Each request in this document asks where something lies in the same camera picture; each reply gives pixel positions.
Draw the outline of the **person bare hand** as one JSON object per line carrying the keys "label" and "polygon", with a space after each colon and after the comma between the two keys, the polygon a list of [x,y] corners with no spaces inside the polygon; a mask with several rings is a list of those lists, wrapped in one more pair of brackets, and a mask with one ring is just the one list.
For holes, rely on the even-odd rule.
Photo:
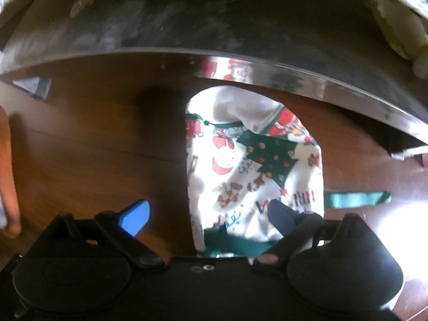
{"label": "person bare hand", "polygon": [[22,231],[21,215],[12,166],[12,140],[9,118],[1,107],[1,200],[6,215],[4,234],[17,238]]}

